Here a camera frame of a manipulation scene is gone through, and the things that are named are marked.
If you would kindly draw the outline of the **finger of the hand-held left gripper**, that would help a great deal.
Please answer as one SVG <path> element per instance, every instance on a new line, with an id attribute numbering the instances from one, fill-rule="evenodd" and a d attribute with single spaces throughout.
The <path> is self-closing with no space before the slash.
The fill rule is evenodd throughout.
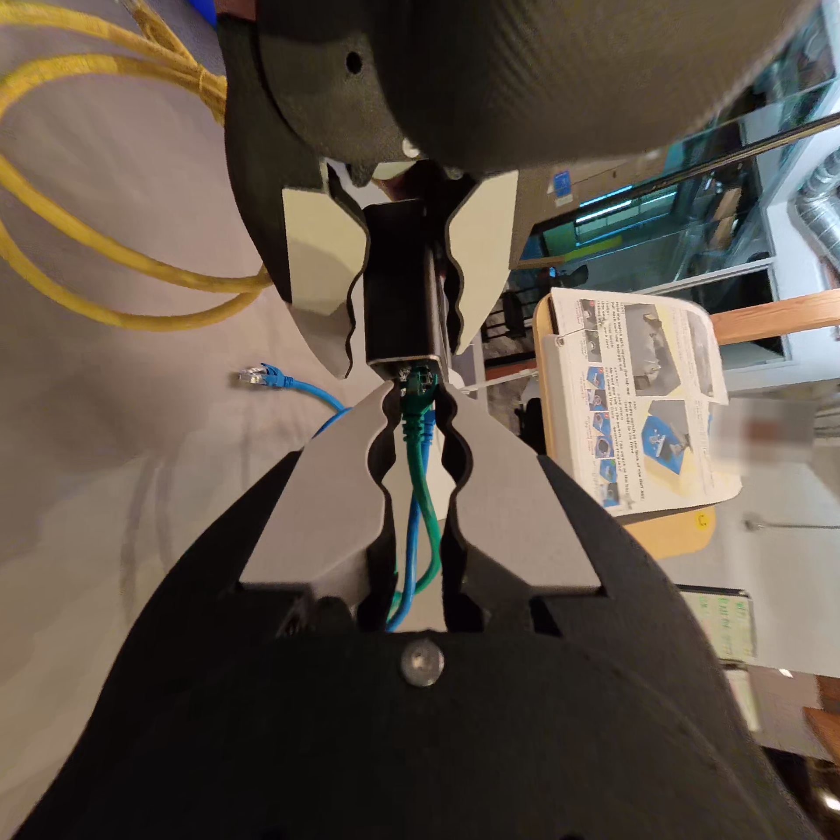
<path id="1" fill-rule="evenodd" d="M 457 354 L 475 338 L 507 284 L 518 177 L 516 170 L 487 177 L 448 221 L 448 255 L 461 279 Z"/>
<path id="2" fill-rule="evenodd" d="M 336 379 L 352 370 L 351 292 L 369 237 L 361 207 L 341 186 L 282 191 L 290 269 L 288 309 L 302 338 Z"/>

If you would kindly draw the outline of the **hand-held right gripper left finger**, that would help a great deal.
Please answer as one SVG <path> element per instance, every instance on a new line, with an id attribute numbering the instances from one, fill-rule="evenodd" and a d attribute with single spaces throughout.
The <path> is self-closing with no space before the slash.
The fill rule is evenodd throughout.
<path id="1" fill-rule="evenodd" d="M 247 587 L 389 607 L 396 588 L 392 506 L 400 392 L 380 385 L 305 445 L 246 562 Z"/>

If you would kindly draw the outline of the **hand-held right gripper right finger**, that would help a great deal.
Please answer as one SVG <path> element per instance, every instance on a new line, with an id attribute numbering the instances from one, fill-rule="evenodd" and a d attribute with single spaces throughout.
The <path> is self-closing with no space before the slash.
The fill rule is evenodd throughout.
<path id="1" fill-rule="evenodd" d="M 444 602 L 499 610 L 536 595 L 595 595 L 601 580 L 538 455 L 452 385 L 436 395 L 451 491 L 440 556 Z"/>

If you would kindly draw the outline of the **black ethernet splitter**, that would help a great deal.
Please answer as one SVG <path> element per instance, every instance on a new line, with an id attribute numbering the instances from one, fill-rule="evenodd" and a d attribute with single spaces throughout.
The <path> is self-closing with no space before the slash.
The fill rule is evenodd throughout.
<path id="1" fill-rule="evenodd" d="M 448 381 L 443 281 L 421 198 L 364 209 L 369 248 L 363 272 L 367 364 L 385 380 L 415 367 Z"/>

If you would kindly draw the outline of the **wooden display board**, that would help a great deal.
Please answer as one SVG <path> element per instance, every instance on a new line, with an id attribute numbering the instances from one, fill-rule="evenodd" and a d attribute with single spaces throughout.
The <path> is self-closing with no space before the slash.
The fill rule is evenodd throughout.
<path id="1" fill-rule="evenodd" d="M 553 336 L 550 296 L 540 300 L 534 310 L 532 334 L 545 447 L 547 456 L 559 465 L 560 451 L 552 425 L 549 366 L 543 349 L 543 339 Z M 655 560 L 661 561 L 706 548 L 716 530 L 717 514 L 714 506 L 705 506 L 625 517 L 619 522 Z"/>

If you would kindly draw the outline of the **printed instruction sheet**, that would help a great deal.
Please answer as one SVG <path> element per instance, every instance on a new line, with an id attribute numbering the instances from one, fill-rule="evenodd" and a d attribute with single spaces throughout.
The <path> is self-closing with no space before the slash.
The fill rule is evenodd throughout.
<path id="1" fill-rule="evenodd" d="M 607 513 L 646 518 L 729 501 L 711 455 L 728 404 L 709 315 L 670 297 L 552 289 L 540 340 L 552 458 Z"/>

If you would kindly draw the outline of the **large whiteboard green writing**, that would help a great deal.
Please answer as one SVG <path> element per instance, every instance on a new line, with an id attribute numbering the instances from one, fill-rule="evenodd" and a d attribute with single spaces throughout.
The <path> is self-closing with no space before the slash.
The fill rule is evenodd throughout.
<path id="1" fill-rule="evenodd" d="M 678 584 L 719 659 L 748 665 L 758 653 L 753 600 L 744 590 Z"/>

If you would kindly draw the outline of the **silver air duct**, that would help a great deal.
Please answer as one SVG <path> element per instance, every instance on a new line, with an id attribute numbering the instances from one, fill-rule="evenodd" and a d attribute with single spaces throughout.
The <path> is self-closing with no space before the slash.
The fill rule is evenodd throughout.
<path id="1" fill-rule="evenodd" d="M 839 271 L 839 149 L 807 177 L 794 208 L 817 250 Z"/>

